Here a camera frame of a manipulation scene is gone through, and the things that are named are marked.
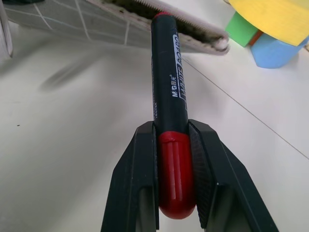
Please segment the white floor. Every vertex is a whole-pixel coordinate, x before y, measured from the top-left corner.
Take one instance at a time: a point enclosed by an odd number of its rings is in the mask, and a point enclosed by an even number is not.
[[[233,14],[221,0],[168,2],[221,27]],[[0,231],[98,232],[113,168],[152,120],[151,52],[14,35],[0,64]],[[281,232],[308,231],[309,53],[260,69],[231,41],[224,57],[183,59],[190,118],[245,164]],[[202,231],[196,212],[160,226]]]

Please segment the red plastic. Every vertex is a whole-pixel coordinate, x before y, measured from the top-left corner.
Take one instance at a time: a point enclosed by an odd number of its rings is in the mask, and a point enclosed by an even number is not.
[[[160,12],[160,13],[157,13],[154,18],[157,18],[160,15],[171,15],[171,14],[169,12]]]
[[[186,218],[196,205],[189,136],[167,131],[158,140],[160,209],[169,218]]]
[[[255,44],[255,42],[261,37],[261,35],[263,35],[263,32],[258,30],[257,33],[250,40],[249,45],[253,46],[253,44]]]

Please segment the clamp jaw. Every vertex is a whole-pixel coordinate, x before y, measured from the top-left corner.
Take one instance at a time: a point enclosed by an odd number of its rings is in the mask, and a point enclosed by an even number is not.
[[[189,120],[197,211],[207,232],[278,232],[244,165],[209,125]],[[112,174],[101,232],[159,229],[156,132],[137,128]]]

